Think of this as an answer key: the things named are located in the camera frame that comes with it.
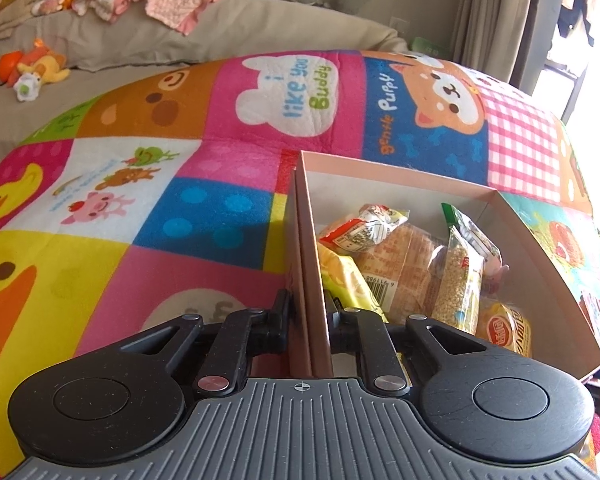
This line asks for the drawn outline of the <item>marshmallow candy bag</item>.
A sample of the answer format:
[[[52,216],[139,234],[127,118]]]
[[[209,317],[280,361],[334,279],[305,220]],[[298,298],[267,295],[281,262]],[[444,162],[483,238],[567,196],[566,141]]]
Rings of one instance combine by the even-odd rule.
[[[356,214],[349,214],[326,226],[317,239],[338,254],[359,254],[382,243],[408,221],[410,213],[408,209],[365,204]]]

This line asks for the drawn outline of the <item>sesame snack bar packet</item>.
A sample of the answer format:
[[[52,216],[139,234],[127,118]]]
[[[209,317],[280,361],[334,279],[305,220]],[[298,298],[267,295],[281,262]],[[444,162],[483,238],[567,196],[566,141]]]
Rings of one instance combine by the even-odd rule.
[[[442,279],[431,317],[475,335],[482,270],[483,258],[460,236],[457,229],[451,228]]]

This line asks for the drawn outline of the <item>yellow long snack bar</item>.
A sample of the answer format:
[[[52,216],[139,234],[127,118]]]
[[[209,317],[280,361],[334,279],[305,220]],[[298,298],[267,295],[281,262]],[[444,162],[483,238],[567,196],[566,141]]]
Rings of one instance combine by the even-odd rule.
[[[532,357],[532,326],[511,304],[482,298],[476,335],[490,344]]]

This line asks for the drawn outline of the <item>pink cardboard box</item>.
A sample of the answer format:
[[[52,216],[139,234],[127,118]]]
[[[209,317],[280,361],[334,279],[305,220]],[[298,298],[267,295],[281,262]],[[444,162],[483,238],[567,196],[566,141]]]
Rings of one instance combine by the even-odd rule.
[[[350,354],[332,356],[333,306],[396,325],[430,316],[577,378],[600,368],[595,296],[556,263],[582,268],[583,242],[553,208],[524,222],[518,203],[478,184],[304,152],[285,223],[294,376],[353,372]]]

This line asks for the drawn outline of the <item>cartoon biscuit ball bag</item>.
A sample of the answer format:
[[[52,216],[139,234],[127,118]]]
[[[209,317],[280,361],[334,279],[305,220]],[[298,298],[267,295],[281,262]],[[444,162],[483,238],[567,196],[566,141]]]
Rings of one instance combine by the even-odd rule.
[[[509,270],[500,248],[463,211],[448,203],[442,203],[441,207],[448,228],[457,229],[460,236],[483,258],[482,292],[495,296]]]

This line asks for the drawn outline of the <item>colourful cartoon play mat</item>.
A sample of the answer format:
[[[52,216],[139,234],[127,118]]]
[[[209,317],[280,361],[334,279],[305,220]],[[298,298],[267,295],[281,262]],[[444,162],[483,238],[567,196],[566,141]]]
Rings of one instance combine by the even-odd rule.
[[[183,310],[271,303],[304,151],[495,188],[600,314],[591,202],[530,96],[416,52],[178,68],[67,110],[0,163],[0,479],[22,459],[7,403],[24,378]]]

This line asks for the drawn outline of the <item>orange yellow plush toy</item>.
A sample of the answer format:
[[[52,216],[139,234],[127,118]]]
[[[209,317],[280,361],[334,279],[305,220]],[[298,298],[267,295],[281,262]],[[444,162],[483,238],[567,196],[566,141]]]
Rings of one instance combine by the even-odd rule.
[[[19,102],[32,102],[38,98],[46,84],[66,80],[71,70],[66,57],[35,39],[28,52],[12,51],[0,57],[0,84],[12,88]]]

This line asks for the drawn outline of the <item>beige sofa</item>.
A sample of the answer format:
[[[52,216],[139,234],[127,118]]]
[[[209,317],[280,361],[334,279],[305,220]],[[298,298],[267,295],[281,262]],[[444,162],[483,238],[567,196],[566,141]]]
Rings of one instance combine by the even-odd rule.
[[[65,55],[72,73],[32,103],[20,103],[14,90],[0,87],[0,162],[70,107],[170,65],[282,51],[407,50],[405,40],[387,25],[283,0],[219,0],[202,12],[187,36],[147,16],[138,3],[114,24],[94,13],[59,12],[18,26],[0,40],[0,57],[27,52],[38,39]]]

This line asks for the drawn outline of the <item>beige curtain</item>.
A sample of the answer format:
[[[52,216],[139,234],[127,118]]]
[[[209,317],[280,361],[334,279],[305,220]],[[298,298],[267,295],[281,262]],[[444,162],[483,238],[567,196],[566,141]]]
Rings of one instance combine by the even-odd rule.
[[[460,0],[452,33],[452,60],[510,81],[531,0]]]

